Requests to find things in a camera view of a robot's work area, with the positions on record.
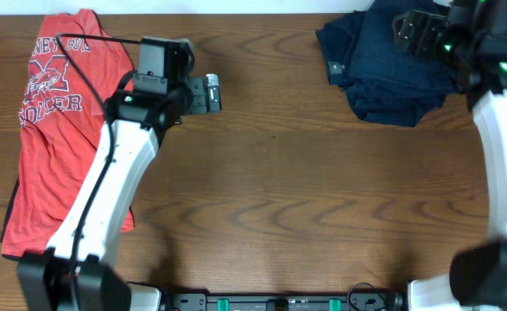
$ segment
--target clothing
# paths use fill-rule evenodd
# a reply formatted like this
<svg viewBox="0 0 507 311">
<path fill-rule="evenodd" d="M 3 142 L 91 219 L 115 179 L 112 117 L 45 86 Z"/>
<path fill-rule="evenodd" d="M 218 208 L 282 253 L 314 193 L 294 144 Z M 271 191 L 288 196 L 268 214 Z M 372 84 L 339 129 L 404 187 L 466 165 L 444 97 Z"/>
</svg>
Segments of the clothing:
<svg viewBox="0 0 507 311">
<path fill-rule="evenodd" d="M 432 0 L 376 0 L 316 32 L 330 85 L 345 90 L 361 120 L 415 126 L 457 92 L 453 69 L 395 49 L 391 23 L 409 10 L 440 14 Z"/>
<path fill-rule="evenodd" d="M 2 253 L 44 251 L 73 206 L 96 154 L 104 119 L 98 102 L 58 49 L 59 33 L 108 35 L 91 10 L 46 16 L 29 62 L 29 84 L 19 111 L 19 187 L 6 217 Z M 120 43 L 62 38 L 62 44 L 103 100 L 133 70 Z M 134 228 L 132 213 L 123 231 Z"/>
</svg>

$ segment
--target green light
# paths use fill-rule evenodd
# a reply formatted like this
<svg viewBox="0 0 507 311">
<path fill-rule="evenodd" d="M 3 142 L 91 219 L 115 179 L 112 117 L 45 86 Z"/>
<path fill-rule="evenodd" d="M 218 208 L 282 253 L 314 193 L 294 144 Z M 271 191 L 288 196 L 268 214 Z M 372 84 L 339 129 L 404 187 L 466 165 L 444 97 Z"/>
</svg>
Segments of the green light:
<svg viewBox="0 0 507 311">
<path fill-rule="evenodd" d="M 501 66 L 501 68 L 503 68 L 505 72 L 507 72 L 507 62 L 501 61 L 500 63 L 498 63 L 498 65 Z"/>
</svg>

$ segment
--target red t-shirt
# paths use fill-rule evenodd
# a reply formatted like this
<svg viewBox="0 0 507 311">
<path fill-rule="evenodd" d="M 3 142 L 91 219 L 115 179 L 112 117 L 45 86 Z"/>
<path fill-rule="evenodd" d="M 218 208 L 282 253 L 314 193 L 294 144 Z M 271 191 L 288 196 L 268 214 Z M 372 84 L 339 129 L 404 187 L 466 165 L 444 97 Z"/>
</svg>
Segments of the red t-shirt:
<svg viewBox="0 0 507 311">
<path fill-rule="evenodd" d="M 19 111 L 19 188 L 3 233 L 4 255 L 19 257 L 25 250 L 45 250 L 92 165 L 104 122 L 92 92 L 58 49 L 55 36 L 59 33 L 108 37 L 91 10 L 44 19 Z M 120 43 L 65 37 L 62 43 L 103 100 L 133 69 Z M 133 228 L 129 212 L 123 231 Z"/>
</svg>

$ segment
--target wooden tabletop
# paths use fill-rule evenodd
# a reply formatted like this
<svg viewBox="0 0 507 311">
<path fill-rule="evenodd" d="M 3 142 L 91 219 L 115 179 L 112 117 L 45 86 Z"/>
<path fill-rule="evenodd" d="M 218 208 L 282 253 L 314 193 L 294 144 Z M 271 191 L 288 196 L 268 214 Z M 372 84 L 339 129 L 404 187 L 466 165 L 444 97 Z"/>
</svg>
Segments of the wooden tabletop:
<svg viewBox="0 0 507 311">
<path fill-rule="evenodd" d="M 101 16 L 116 37 L 188 37 L 224 110 L 166 135 L 132 203 L 116 270 L 217 292 L 403 289 L 485 239 L 482 146 L 461 96 L 414 129 L 359 121 L 314 35 L 338 15 Z M 42 16 L 0 16 L 0 233 L 17 112 Z M 134 62 L 137 49 L 129 47 Z M 25 309 L 0 257 L 0 310 Z"/>
</svg>

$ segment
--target white wall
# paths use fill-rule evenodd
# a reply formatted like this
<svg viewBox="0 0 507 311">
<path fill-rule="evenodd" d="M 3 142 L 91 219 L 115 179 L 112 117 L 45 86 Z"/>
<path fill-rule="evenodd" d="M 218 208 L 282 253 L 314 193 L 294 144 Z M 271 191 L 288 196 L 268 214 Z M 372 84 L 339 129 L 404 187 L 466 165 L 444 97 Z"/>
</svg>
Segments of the white wall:
<svg viewBox="0 0 507 311">
<path fill-rule="evenodd" d="M 435 0 L 446 4 L 448 0 Z M 285 14 L 366 10 L 373 0 L 0 0 L 0 15 L 98 14 Z"/>
</svg>

